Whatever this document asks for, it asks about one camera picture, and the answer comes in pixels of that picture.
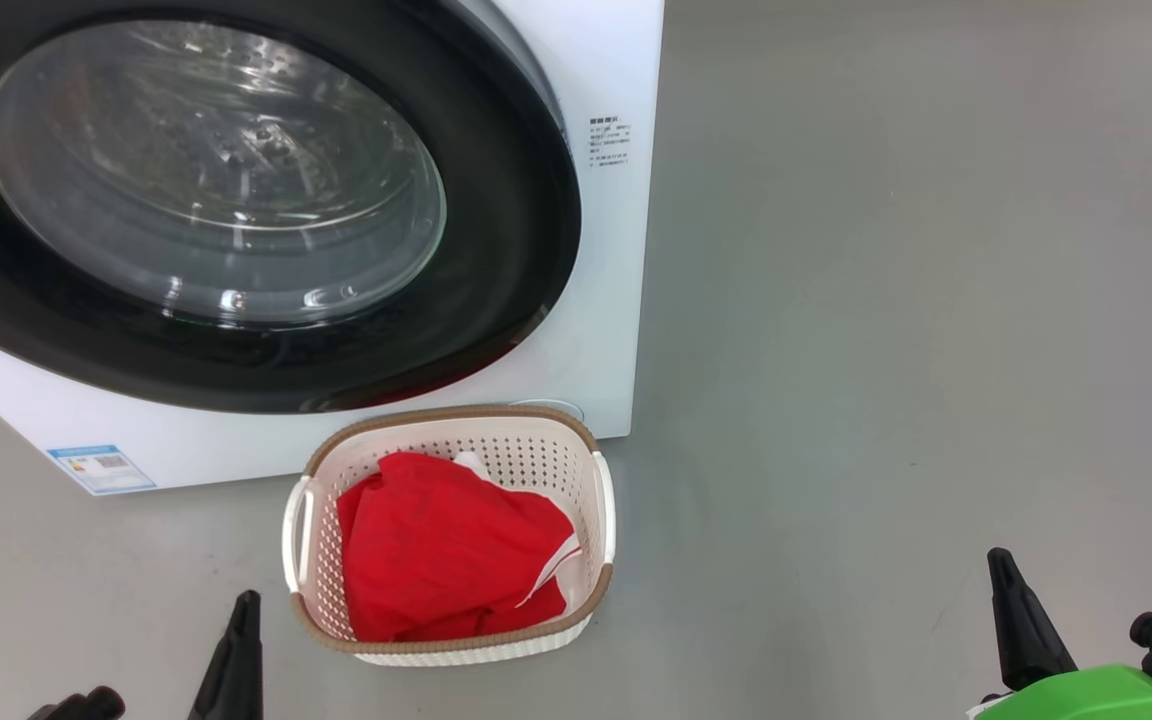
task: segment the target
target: basket handle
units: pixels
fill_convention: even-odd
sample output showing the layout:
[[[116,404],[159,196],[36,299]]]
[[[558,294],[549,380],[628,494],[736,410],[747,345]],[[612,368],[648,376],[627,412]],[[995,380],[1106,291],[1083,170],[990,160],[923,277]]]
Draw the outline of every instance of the basket handle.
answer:
[[[612,492],[612,469],[601,452],[594,452],[594,465],[602,487],[602,561],[611,564],[616,560],[616,493]]]
[[[291,495],[287,498],[287,510],[283,510],[283,578],[287,579],[289,592],[301,592],[306,582],[306,566],[310,560],[310,525],[314,514],[314,493],[306,485],[312,478],[302,475]],[[305,514],[301,506],[306,505]],[[296,518],[301,518],[301,558],[296,558]]]

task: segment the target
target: white washing machine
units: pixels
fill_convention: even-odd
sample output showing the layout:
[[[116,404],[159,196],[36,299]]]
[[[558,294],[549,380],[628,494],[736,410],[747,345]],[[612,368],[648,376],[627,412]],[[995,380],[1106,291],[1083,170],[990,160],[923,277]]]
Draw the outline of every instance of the white washing machine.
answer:
[[[0,416],[105,493],[630,430],[662,0],[0,0]]]

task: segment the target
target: laundry basket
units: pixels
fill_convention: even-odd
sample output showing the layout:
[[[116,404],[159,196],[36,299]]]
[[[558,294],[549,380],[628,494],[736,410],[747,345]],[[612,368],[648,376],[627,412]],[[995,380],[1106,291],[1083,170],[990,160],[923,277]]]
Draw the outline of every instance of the laundry basket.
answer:
[[[374,473],[381,457],[400,450],[447,460],[476,452],[499,486],[540,493],[566,511],[584,550],[567,614],[515,632],[458,641],[357,642],[340,574],[338,498]],[[558,650],[589,624],[612,581],[614,555],[616,501],[607,461],[584,425],[547,407],[453,407],[340,430],[310,458],[283,516],[283,571],[293,611],[326,647],[378,665],[472,665]]]

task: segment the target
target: gray floor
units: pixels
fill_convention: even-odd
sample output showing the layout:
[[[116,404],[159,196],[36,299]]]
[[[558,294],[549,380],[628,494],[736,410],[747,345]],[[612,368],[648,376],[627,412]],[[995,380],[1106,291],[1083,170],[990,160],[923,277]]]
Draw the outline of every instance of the gray floor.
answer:
[[[0,717],[955,717],[1006,544],[1075,659],[1152,609],[1152,3],[673,3],[617,577],[571,647],[381,670],[280,588],[287,480],[93,500],[0,422]]]

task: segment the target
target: red cloth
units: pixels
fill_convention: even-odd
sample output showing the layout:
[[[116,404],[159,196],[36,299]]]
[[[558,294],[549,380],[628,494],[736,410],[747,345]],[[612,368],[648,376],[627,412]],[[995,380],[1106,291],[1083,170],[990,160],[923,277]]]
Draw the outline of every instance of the red cloth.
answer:
[[[397,452],[348,488],[338,511],[346,605],[359,641],[509,632],[566,611],[555,579],[526,598],[573,533],[545,497]]]

